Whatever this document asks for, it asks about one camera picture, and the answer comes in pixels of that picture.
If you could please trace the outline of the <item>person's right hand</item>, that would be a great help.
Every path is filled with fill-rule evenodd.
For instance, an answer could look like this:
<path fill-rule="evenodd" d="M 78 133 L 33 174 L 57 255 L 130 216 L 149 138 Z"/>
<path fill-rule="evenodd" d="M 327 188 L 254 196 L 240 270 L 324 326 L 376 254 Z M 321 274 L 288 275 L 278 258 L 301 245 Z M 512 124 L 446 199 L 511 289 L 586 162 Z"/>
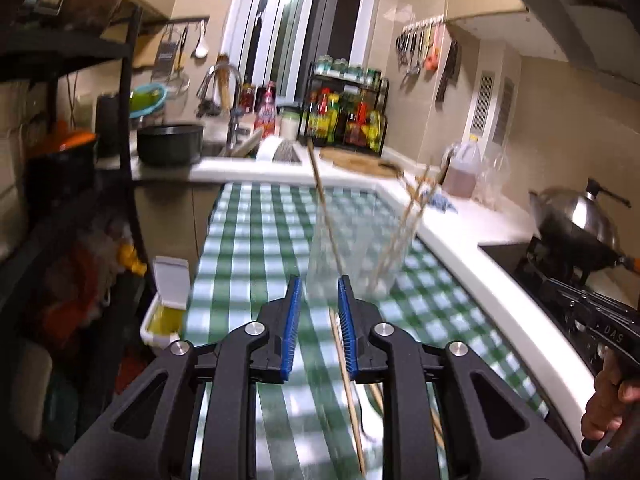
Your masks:
<path fill-rule="evenodd" d="M 616 353 L 608 349 L 593 388 L 580 423 L 585 439 L 600 441 L 609 431 L 620 429 L 627 408 L 639 401 L 639 379 L 623 378 Z"/>

